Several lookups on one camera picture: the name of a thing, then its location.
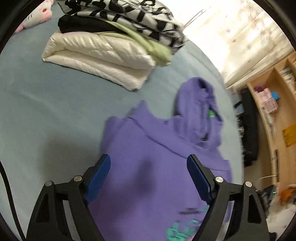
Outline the purple zip hoodie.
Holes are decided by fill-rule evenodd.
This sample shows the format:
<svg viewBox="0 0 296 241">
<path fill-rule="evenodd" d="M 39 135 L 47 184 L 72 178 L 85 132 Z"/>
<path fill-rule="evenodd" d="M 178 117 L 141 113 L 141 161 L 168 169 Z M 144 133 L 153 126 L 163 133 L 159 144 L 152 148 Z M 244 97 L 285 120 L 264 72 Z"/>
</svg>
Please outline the purple zip hoodie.
<svg viewBox="0 0 296 241">
<path fill-rule="evenodd" d="M 175 108 L 164 120 L 142 101 L 130 115 L 107 120 L 101 150 L 111 167 L 90 204 L 105 240 L 191 240 L 207 210 L 187 170 L 191 154 L 231 181 L 230 164 L 218 150 L 223 121 L 212 85 L 189 79 Z"/>
</svg>

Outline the black white clothes on chair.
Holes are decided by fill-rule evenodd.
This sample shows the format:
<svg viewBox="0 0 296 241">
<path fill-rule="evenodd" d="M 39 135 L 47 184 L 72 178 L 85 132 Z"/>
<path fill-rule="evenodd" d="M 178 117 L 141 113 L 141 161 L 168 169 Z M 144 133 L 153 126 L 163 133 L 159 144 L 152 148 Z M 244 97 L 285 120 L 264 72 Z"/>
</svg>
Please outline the black white clothes on chair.
<svg viewBox="0 0 296 241">
<path fill-rule="evenodd" d="M 238 130 L 242 143 L 244 167 L 249 167 L 258 157 L 259 138 L 257 107 L 248 88 L 239 91 L 234 104 L 238 121 Z"/>
</svg>

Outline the yellow paper on shelf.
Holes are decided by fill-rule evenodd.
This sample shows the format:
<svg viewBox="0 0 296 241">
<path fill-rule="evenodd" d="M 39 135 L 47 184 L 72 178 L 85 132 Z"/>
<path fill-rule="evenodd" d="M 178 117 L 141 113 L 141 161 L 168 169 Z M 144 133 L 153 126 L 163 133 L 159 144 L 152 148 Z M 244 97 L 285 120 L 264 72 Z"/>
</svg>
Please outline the yellow paper on shelf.
<svg viewBox="0 0 296 241">
<path fill-rule="evenodd" d="M 285 146 L 288 148 L 296 143 L 296 124 L 293 124 L 282 131 Z"/>
</svg>

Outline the grey-blue bed blanket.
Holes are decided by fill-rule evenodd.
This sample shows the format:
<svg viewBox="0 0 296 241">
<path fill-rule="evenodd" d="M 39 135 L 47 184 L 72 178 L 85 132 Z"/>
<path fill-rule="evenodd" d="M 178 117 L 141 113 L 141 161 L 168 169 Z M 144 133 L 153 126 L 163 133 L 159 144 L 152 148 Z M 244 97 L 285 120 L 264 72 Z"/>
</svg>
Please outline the grey-blue bed blanket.
<svg viewBox="0 0 296 241">
<path fill-rule="evenodd" d="M 48 180 L 63 183 L 99 159 L 105 123 L 124 118 L 140 101 L 168 119 L 182 83 L 201 77 L 212 84 L 223 118 L 219 148 L 243 182 L 243 160 L 234 110 L 223 79 L 194 42 L 175 54 L 171 65 L 156 68 L 143 87 L 130 92 L 108 80 L 42 61 L 62 11 L 53 5 L 46 23 L 8 38 L 1 52 L 1 162 L 8 175 L 18 218 L 27 230 L 30 216 Z"/>
</svg>

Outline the pink storage boxes stack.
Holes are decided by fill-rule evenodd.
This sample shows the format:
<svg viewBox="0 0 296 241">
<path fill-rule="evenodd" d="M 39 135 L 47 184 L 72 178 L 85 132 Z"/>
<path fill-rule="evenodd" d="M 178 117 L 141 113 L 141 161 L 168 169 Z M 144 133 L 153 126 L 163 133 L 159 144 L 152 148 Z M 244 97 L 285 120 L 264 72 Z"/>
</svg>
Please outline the pink storage boxes stack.
<svg viewBox="0 0 296 241">
<path fill-rule="evenodd" d="M 271 91 L 267 87 L 257 86 L 254 88 L 255 101 L 260 108 L 270 115 L 276 115 L 278 111 L 278 103 L 273 97 Z"/>
</svg>

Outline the white cardboard box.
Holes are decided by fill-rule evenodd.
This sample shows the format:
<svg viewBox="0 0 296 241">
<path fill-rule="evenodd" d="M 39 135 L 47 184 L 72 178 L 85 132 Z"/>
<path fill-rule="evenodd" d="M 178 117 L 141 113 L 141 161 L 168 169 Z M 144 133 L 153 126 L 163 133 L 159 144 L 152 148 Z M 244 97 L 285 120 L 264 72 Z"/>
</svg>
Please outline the white cardboard box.
<svg viewBox="0 0 296 241">
<path fill-rule="evenodd" d="M 228 90 L 228 92 L 229 92 L 229 94 L 230 94 L 231 97 L 236 96 L 236 89 L 235 89 L 235 87 L 231 86 L 231 87 L 227 88 L 227 90 Z"/>
</svg>

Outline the wooden shelf desk unit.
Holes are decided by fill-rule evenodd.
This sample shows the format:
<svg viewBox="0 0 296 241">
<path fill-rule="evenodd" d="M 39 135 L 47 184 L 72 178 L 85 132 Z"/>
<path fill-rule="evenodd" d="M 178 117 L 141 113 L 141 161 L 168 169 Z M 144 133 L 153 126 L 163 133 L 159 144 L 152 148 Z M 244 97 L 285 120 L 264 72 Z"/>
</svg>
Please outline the wooden shelf desk unit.
<svg viewBox="0 0 296 241">
<path fill-rule="evenodd" d="M 255 101 L 254 88 L 263 86 L 270 89 L 278 104 L 276 115 L 270 115 L 258 106 L 261 121 L 263 123 L 269 158 L 265 161 L 268 177 L 264 183 L 271 182 L 282 191 L 288 185 L 295 184 L 295 144 L 285 146 L 282 131 L 295 124 L 295 84 L 287 82 L 287 74 L 292 74 L 295 80 L 295 52 L 292 52 L 261 75 L 248 81 L 247 87 Z"/>
</svg>

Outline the white puffer jacket folded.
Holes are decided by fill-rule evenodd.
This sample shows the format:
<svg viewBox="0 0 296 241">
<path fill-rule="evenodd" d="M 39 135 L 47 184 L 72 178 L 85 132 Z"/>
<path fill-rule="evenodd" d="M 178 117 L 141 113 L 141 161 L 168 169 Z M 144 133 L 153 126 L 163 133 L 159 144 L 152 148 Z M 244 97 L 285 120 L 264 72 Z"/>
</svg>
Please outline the white puffer jacket folded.
<svg viewBox="0 0 296 241">
<path fill-rule="evenodd" d="M 42 60 L 96 75 L 129 91 L 141 89 L 156 66 L 135 41 L 88 32 L 55 32 Z"/>
</svg>

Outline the floral sheer curtain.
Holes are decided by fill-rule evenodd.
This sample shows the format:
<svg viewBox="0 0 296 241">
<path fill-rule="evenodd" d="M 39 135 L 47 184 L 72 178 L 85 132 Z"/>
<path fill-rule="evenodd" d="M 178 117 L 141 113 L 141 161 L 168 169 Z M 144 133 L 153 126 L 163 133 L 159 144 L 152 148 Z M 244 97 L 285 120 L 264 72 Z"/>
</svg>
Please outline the floral sheer curtain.
<svg viewBox="0 0 296 241">
<path fill-rule="evenodd" d="M 293 47 L 254 1 L 163 1 L 184 34 L 211 60 L 226 86 L 260 73 Z"/>
</svg>

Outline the light green folded garment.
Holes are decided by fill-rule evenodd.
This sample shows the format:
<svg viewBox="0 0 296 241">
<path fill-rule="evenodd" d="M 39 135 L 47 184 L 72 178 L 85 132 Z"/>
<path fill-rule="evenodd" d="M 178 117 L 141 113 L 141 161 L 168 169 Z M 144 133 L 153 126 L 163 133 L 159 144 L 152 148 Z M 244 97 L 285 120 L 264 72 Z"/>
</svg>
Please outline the light green folded garment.
<svg viewBox="0 0 296 241">
<path fill-rule="evenodd" d="M 145 49 L 145 51 L 152 57 L 152 59 L 154 59 L 154 61 L 156 61 L 157 65 L 159 66 L 168 66 L 171 64 L 172 53 L 170 48 L 117 22 L 111 22 L 107 20 L 104 20 L 104 22 L 111 24 L 112 27 L 116 27 L 117 29 L 123 31 L 122 34 L 107 33 L 105 34 L 106 36 L 130 40 L 137 43 L 139 46 Z"/>
</svg>

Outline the black folded garment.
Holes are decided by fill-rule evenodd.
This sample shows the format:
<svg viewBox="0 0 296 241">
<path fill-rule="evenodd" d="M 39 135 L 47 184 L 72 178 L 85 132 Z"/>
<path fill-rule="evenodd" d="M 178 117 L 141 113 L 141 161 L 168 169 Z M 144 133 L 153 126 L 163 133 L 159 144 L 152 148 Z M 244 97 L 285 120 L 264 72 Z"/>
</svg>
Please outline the black folded garment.
<svg viewBox="0 0 296 241">
<path fill-rule="evenodd" d="M 113 26 L 112 24 L 88 16 L 71 16 L 63 15 L 58 20 L 58 27 L 60 32 L 89 32 L 89 33 L 103 33 L 115 32 L 125 34 L 124 31 Z"/>
</svg>

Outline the Hello Kitty plush toy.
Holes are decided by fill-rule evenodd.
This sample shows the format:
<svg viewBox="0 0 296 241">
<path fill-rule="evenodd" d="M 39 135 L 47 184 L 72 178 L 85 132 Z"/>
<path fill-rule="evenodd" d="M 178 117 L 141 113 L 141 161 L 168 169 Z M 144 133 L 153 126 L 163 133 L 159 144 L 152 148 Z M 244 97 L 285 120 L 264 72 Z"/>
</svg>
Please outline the Hello Kitty plush toy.
<svg viewBox="0 0 296 241">
<path fill-rule="evenodd" d="M 36 9 L 34 9 L 17 27 L 14 33 L 19 33 L 24 29 L 28 29 L 45 23 L 52 17 L 51 7 L 54 3 L 54 0 L 45 0 L 41 3 Z"/>
</svg>

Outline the black white patterned garment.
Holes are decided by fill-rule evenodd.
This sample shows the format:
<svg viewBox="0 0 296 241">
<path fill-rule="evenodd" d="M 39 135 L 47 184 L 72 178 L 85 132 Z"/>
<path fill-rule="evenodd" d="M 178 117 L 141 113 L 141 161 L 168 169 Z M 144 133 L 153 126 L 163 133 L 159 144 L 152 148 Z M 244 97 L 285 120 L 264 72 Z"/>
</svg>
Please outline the black white patterned garment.
<svg viewBox="0 0 296 241">
<path fill-rule="evenodd" d="M 183 24 L 160 1 L 57 1 L 65 14 L 93 16 L 117 22 L 171 49 L 175 54 L 187 42 Z"/>
</svg>

